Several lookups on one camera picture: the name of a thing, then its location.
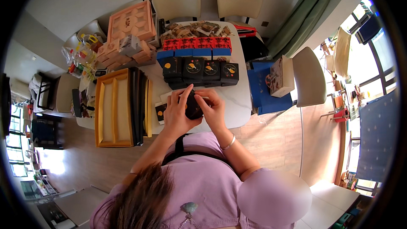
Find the white marble table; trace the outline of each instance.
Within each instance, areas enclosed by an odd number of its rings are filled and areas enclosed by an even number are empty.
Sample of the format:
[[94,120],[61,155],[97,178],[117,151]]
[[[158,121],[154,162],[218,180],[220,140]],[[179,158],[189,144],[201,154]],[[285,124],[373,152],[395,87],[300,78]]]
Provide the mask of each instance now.
[[[193,21],[179,22],[184,26],[189,25]],[[212,23],[219,24],[221,28],[228,26],[229,30],[235,34],[230,37],[232,53],[231,62],[239,64],[239,82],[236,86],[216,87],[214,88],[219,96],[225,100],[225,123],[227,128],[235,128],[245,125],[249,119],[252,110],[252,103],[250,101],[249,80],[247,78],[245,58],[243,56],[242,45],[240,44],[239,36],[237,35],[236,28],[228,22],[211,21]],[[168,93],[171,88],[164,82],[162,76],[162,68],[157,63],[151,66],[140,67],[149,79],[153,81],[153,101],[152,108],[155,108],[155,103],[161,102],[160,95]],[[155,109],[152,111],[152,130],[153,134],[159,134],[164,128],[164,125],[158,123],[155,115]],[[189,133],[207,132],[211,131],[205,119],[199,126],[194,127]]]

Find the plastic bag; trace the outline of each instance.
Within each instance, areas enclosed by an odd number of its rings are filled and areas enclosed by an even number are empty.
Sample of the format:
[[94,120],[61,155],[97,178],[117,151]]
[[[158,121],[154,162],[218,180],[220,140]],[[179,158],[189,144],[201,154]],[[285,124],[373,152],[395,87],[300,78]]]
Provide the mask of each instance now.
[[61,49],[62,55],[64,55],[66,59],[66,64],[71,66],[74,63],[75,59],[75,50],[69,47],[62,47]]

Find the blue cloth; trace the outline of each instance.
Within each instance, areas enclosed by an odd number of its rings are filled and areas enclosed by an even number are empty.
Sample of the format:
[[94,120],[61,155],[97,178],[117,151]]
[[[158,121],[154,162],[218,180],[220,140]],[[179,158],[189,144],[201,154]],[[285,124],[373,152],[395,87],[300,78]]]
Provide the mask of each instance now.
[[270,74],[269,67],[259,71],[247,70],[253,105],[258,108],[258,115],[288,110],[293,106],[290,93],[282,98],[276,98],[270,95],[265,81],[268,74]]
[[356,177],[384,182],[399,134],[400,97],[397,90],[359,109],[360,152]]

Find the necklace pendant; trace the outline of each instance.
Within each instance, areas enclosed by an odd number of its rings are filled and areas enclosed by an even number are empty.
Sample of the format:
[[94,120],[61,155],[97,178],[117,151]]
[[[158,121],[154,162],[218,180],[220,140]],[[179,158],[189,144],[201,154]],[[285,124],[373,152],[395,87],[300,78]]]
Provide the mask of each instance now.
[[183,204],[182,208],[186,213],[192,217],[191,213],[193,213],[197,209],[198,205],[195,202],[187,202]]

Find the stack of boxes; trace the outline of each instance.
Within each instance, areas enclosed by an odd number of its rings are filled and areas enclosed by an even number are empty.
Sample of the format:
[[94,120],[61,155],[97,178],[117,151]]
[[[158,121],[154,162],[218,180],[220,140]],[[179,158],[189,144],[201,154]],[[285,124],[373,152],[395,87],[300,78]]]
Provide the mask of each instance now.
[[165,40],[157,54],[164,81],[171,89],[236,85],[239,67],[230,63],[230,38],[182,38]]
[[131,60],[135,60],[138,67],[155,64],[156,57],[157,49],[154,46],[130,34],[121,40],[104,43],[98,49],[96,60],[114,70]]

